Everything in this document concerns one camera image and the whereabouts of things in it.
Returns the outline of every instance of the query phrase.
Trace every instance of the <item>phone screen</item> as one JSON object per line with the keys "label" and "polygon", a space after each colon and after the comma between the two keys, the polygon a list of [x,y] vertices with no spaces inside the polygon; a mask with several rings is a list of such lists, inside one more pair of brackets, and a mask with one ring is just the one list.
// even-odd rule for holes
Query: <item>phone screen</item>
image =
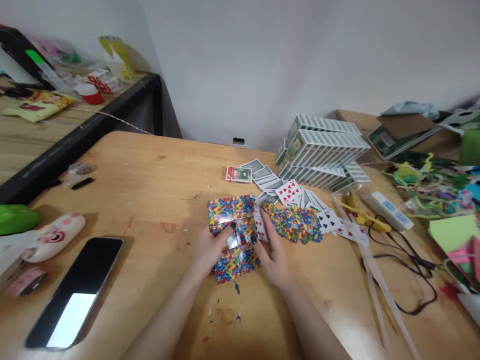
{"label": "phone screen", "polygon": [[73,345],[122,245],[121,239],[108,237],[86,242],[28,334],[25,347],[67,349]]}

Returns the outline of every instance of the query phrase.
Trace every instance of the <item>snack bag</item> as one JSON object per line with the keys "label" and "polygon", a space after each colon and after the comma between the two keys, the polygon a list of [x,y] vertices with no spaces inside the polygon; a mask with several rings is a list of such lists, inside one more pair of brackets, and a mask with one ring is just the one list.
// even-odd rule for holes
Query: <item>snack bag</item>
{"label": "snack bag", "polygon": [[36,123],[47,119],[74,101],[74,98],[64,94],[36,91],[30,98],[23,100],[19,106],[6,108],[2,114],[20,116],[32,123]]}

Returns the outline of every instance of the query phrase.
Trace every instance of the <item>hand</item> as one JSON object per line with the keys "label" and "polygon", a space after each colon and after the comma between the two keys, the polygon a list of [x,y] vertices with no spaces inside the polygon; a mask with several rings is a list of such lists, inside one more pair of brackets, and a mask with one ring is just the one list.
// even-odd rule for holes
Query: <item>hand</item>
{"label": "hand", "polygon": [[293,279],[289,269],[287,252],[285,251],[282,240],[277,234],[268,214],[263,211],[263,209],[260,211],[263,223],[265,224],[266,233],[268,234],[268,239],[270,240],[271,252],[269,254],[265,250],[264,245],[256,239],[252,239],[253,248],[260,259],[266,278],[272,284],[278,286],[281,290],[284,290],[290,285]]}
{"label": "hand", "polygon": [[217,237],[210,233],[208,224],[198,233],[189,274],[199,283],[207,277],[220,259],[222,249],[228,238],[234,233],[236,225],[235,222],[232,222]]}

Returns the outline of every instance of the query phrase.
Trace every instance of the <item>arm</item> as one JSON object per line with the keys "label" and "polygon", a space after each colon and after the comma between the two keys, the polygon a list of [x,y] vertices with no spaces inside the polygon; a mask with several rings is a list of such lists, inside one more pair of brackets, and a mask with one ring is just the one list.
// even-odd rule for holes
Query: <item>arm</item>
{"label": "arm", "polygon": [[203,228],[198,234],[195,255],[187,273],[130,345],[122,360],[163,360],[173,357],[197,291],[219,260],[235,225],[233,222],[217,237],[210,233],[208,225]]}
{"label": "arm", "polygon": [[306,359],[345,359],[350,356],[322,315],[315,308],[298,280],[290,273],[287,252],[267,213],[261,211],[270,240],[270,254],[261,242],[252,239],[263,272],[282,292],[290,309]]}

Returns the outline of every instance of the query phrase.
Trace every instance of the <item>power strip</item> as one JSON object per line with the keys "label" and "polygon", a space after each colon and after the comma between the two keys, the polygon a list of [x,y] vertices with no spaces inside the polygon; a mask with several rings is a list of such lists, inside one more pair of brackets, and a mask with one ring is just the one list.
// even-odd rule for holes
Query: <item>power strip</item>
{"label": "power strip", "polygon": [[395,230],[402,232],[414,226],[414,223],[383,196],[380,191],[363,194],[361,198],[373,211],[378,215],[382,215]]}

